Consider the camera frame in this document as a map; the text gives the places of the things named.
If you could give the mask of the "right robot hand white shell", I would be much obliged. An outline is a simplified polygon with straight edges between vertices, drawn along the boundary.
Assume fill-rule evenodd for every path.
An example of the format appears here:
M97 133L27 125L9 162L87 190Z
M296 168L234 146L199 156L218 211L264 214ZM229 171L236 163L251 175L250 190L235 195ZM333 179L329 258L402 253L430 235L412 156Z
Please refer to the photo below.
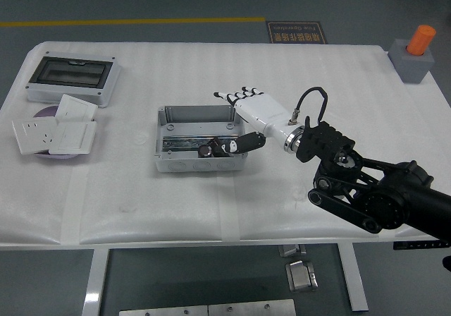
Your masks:
M227 101L254 130L266 138L273 138L286 152L290 152L290 136L299 124L289 124L292 114L272 96L254 87L242 87L232 93L215 92L214 96Z

